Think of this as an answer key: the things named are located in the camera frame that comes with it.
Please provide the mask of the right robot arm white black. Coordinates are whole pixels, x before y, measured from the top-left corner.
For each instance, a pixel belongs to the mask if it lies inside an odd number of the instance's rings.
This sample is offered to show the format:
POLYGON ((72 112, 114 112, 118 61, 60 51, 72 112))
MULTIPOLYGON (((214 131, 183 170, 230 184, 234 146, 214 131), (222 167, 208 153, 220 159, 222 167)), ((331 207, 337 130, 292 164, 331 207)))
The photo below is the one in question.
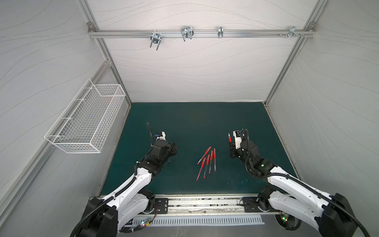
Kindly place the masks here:
POLYGON ((250 140, 229 139, 231 158, 240 159, 248 174, 266 180, 275 189, 266 188, 258 195, 262 211, 281 211, 314 227, 323 237, 352 237, 357 229, 370 234, 356 218, 343 195, 331 195, 292 176, 281 167, 260 156, 250 140))

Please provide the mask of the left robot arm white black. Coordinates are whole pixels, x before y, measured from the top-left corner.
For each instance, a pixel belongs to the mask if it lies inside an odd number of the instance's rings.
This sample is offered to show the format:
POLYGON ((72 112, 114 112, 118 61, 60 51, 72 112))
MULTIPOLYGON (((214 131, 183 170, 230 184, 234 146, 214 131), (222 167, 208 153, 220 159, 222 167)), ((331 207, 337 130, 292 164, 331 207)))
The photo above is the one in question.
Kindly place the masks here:
POLYGON ((155 195, 145 187, 161 172, 170 157, 177 154, 175 143, 158 139, 144 158, 137 162, 133 174, 103 198, 87 203, 81 220, 71 237, 115 237, 137 214, 150 211, 155 195))

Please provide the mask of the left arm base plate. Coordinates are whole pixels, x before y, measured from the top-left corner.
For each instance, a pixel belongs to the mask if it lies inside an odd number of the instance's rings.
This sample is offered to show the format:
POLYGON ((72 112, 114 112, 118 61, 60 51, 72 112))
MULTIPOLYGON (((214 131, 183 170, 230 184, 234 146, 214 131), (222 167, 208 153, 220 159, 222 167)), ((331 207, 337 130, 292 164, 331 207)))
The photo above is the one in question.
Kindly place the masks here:
POLYGON ((143 211, 144 214, 167 214, 168 213, 168 198, 152 198, 148 201, 147 208, 143 211))

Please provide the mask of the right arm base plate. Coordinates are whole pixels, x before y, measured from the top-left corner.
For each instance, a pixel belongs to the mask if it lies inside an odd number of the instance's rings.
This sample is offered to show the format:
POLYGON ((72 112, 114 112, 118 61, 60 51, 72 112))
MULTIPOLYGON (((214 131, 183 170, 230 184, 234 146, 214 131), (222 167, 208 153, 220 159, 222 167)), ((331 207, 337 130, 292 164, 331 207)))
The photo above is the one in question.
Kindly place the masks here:
POLYGON ((243 207, 244 212, 271 212, 271 207, 267 200, 261 197, 243 197, 239 205, 243 207))

